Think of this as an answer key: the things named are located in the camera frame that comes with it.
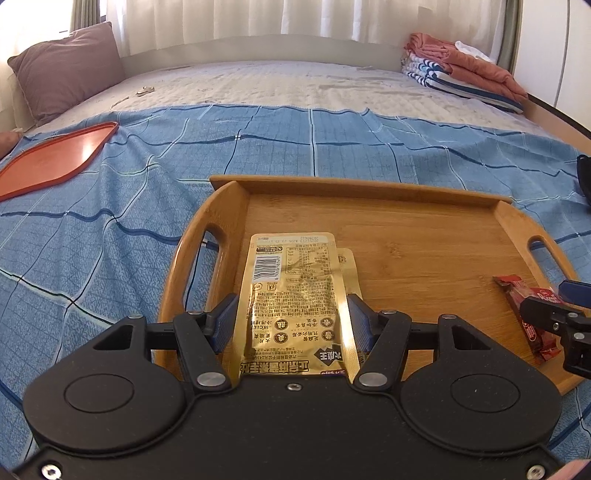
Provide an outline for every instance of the blue checkered bed sheet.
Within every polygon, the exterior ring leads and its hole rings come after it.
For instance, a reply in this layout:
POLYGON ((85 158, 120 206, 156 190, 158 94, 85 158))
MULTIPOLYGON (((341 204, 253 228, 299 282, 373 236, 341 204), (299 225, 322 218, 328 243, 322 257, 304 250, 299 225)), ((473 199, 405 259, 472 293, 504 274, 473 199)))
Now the blue checkered bed sheet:
MULTIPOLYGON (((35 448, 22 414, 27 384, 125 315, 156 320, 172 254, 212 193, 212 174, 343 177, 511 196, 591 281, 579 152, 552 138, 371 111, 194 105, 111 112, 25 137, 0 167, 42 140, 103 121, 120 127, 84 172, 0 203, 0 463, 7 468, 35 448)), ((534 253, 559 283, 547 251, 534 253)), ((203 308, 216 254, 215 239, 205 237, 188 309, 203 308)), ((590 385, 564 398, 550 445, 564 460, 589 455, 590 385)))

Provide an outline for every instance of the bed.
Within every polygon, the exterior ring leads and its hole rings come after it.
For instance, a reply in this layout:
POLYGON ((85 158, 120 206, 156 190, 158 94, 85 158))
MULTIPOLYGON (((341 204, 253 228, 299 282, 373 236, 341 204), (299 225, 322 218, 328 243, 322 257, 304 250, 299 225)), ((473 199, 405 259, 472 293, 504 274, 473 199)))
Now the bed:
MULTIPOLYGON (((118 319, 157 318, 170 259, 212 174, 401 181, 514 199, 591 281, 589 207, 573 147, 525 118, 428 90, 400 73, 239 62, 132 77, 28 132, 36 143, 103 121, 118 132, 73 180, 0 203, 0 463, 35 449, 28 383, 118 319), (144 86, 154 92, 136 96, 144 86)), ((561 273, 534 245, 553 283, 561 273)), ((204 306, 217 254, 206 236, 186 308, 204 306)), ((550 447, 589 455, 591 383, 563 400, 550 447)))

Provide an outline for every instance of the striped towel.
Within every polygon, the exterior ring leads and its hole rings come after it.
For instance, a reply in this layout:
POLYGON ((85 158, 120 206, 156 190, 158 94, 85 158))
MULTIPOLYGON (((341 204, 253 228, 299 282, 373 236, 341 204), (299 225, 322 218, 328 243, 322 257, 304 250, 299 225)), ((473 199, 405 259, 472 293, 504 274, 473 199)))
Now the striped towel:
POLYGON ((480 89, 469 83, 451 78, 437 62, 418 57, 412 52, 403 57, 402 73, 425 87, 452 93, 462 98, 474 98, 511 113, 523 113, 523 107, 516 101, 480 89))

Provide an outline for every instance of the snack package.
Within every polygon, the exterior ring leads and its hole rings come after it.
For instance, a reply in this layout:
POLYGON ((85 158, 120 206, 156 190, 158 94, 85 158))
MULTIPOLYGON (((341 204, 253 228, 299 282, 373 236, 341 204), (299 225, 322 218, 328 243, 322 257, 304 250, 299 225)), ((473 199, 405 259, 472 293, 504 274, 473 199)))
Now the snack package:
POLYGON ((560 348, 556 345, 556 337, 551 333, 535 328, 529 323, 525 323, 519 314, 519 306, 527 297, 538 297, 542 300, 560 304, 563 302, 548 288, 528 287, 518 275, 493 277, 493 279, 505 292, 537 362, 540 364, 558 355, 560 348))
POLYGON ((242 374, 353 381, 359 361, 331 233, 253 235, 228 354, 233 384, 242 374))
POLYGON ((345 293, 347 295, 355 293, 360 299, 363 299, 353 252, 349 248, 337 248, 336 251, 339 254, 339 266, 341 275, 343 275, 345 293))

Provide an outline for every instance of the wooden tray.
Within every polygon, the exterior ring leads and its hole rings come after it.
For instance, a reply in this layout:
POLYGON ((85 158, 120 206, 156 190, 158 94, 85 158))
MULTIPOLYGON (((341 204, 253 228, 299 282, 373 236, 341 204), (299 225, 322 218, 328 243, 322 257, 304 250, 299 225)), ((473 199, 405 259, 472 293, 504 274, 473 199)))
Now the wooden tray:
MULTIPOLYGON (((350 248, 363 299, 374 310, 397 309, 417 322, 455 313, 527 362, 534 359, 495 275, 518 274, 549 287, 530 253, 542 241, 576 280, 549 235, 506 197, 399 183, 306 177, 213 176, 215 192, 190 222, 172 261, 159 322, 184 311, 183 294, 204 231, 220 244, 207 308, 240 292, 250 238, 255 233, 323 232, 350 248)), ((410 352, 405 376, 431 362, 432 352, 410 352)), ((174 352, 156 361, 178 372, 174 352)), ((540 370, 561 393, 582 379, 562 369, 562 355, 540 370)))

